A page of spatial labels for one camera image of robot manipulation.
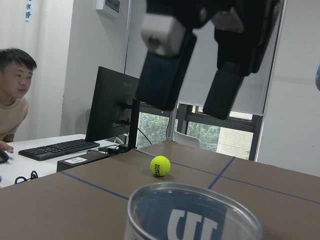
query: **computer mouse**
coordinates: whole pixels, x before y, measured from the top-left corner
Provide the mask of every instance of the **computer mouse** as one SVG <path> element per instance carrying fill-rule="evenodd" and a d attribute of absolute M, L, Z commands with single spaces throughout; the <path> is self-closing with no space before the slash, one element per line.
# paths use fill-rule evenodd
<path fill-rule="evenodd" d="M 6 161 L 8 161 L 8 159 L 9 159 L 8 154 L 6 154 L 5 151 L 0 150 L 0 164 L 5 163 Z"/>

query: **black keyboard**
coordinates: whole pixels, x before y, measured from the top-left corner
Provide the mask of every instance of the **black keyboard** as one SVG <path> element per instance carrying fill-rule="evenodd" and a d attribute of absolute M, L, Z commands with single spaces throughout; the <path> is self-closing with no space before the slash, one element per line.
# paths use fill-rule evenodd
<path fill-rule="evenodd" d="M 39 146 L 36 148 L 29 148 L 19 151 L 19 155 L 43 161 L 55 157 L 72 154 L 82 150 L 98 147 L 100 144 L 96 142 L 86 142 L 84 139 L 64 141 L 47 146 Z"/>

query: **tennis ball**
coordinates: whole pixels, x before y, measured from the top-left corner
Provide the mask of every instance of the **tennis ball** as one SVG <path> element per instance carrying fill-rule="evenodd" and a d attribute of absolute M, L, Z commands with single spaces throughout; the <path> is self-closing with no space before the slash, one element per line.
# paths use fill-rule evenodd
<path fill-rule="evenodd" d="M 156 156 L 150 163 L 150 169 L 157 177 L 162 177 L 169 173 L 171 164 L 165 156 Z"/>

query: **hand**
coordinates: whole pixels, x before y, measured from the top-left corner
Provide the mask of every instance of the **hand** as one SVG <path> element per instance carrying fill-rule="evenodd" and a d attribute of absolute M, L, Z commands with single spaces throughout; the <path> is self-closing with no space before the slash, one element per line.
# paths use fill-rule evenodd
<path fill-rule="evenodd" d="M 13 154 L 14 148 L 12 146 L 9 146 L 6 142 L 0 140 L 0 150 L 7 151 L 8 153 Z"/>

